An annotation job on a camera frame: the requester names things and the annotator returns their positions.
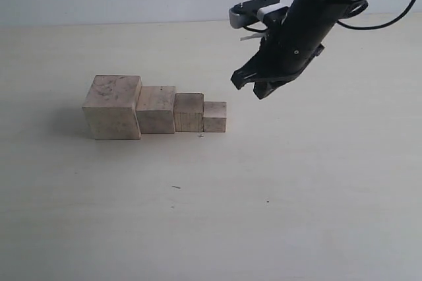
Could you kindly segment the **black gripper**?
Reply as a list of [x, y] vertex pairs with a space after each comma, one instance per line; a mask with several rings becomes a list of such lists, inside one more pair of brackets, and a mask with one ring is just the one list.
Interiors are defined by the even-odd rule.
[[232, 74], [231, 82], [238, 90], [254, 83], [255, 96], [267, 98], [304, 71], [339, 17], [339, 1], [294, 0], [274, 36]]

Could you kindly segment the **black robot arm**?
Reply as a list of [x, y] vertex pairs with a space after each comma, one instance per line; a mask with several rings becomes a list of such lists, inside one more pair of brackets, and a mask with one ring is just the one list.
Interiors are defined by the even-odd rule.
[[229, 10], [234, 29], [249, 30], [261, 22], [264, 30], [258, 52], [240, 69], [231, 81], [237, 89], [254, 85], [258, 99], [268, 97], [279, 87], [292, 82], [324, 50], [323, 39], [334, 25], [358, 15], [368, 0], [293, 0], [290, 6], [281, 0], [249, 0]]

